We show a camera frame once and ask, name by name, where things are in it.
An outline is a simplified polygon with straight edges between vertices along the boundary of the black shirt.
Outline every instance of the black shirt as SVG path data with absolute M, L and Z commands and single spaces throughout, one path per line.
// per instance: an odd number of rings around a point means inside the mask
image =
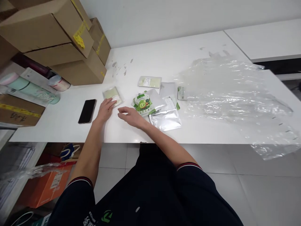
M 97 204 L 91 181 L 72 180 L 48 225 L 242 225 L 212 179 L 195 163 L 177 169 L 154 144 Z

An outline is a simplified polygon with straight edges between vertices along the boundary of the white wall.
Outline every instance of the white wall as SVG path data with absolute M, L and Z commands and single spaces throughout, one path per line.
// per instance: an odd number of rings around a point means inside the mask
M 81 0 L 112 48 L 301 18 L 301 0 Z

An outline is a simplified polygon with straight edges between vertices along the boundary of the tiled floor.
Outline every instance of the tiled floor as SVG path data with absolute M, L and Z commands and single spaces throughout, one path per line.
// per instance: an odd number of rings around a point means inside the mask
M 182 145 L 215 182 L 245 226 L 301 225 L 301 151 L 264 161 L 248 145 Z M 99 201 L 130 171 L 139 144 L 103 144 L 94 193 Z

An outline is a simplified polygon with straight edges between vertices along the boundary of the orange box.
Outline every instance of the orange box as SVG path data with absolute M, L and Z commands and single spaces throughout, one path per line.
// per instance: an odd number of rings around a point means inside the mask
M 65 190 L 72 165 L 60 167 L 64 173 L 51 172 L 29 179 L 18 199 L 18 204 L 37 208 L 60 196 Z

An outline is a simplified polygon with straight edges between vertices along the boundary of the person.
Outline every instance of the person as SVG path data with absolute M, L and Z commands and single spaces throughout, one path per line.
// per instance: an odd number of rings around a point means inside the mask
M 101 132 L 116 103 L 111 100 L 100 105 L 71 182 L 48 226 L 242 225 L 194 158 L 129 107 L 118 108 L 118 117 L 145 132 L 155 144 L 141 143 L 136 165 L 95 204 Z

